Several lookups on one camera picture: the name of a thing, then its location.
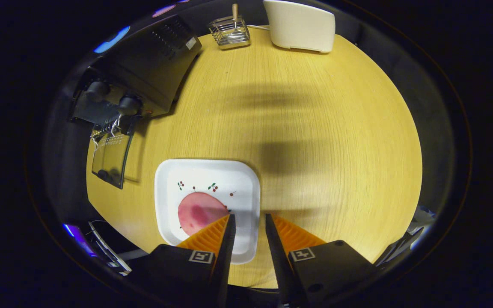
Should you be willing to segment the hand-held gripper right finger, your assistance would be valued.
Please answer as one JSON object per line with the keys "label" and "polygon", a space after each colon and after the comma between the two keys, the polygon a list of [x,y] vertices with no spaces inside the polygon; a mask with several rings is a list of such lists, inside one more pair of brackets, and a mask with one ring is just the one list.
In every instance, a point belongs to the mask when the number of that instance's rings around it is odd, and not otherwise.
{"label": "hand-held gripper right finger", "polygon": [[277,215],[266,214],[265,230],[286,308],[333,308],[365,288],[376,274],[344,240],[325,242]]}

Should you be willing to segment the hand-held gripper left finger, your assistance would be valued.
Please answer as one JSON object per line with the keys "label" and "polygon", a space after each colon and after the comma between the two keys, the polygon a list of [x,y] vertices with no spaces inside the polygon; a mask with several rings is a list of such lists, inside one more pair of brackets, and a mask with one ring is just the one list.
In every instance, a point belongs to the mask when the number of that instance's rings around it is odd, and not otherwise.
{"label": "hand-held gripper left finger", "polygon": [[128,282],[166,308],[223,308],[235,240],[235,216],[209,224],[177,246],[139,258]]}

